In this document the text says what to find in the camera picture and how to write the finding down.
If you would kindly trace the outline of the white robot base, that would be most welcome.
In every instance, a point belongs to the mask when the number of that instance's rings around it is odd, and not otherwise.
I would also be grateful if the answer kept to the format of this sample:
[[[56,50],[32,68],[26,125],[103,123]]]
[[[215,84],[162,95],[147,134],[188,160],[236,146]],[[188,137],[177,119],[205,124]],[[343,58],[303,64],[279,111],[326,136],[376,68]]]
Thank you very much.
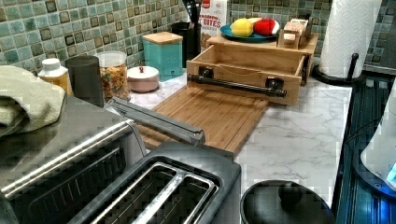
[[[396,191],[396,89],[392,84],[384,114],[354,168],[369,186],[394,199]]]

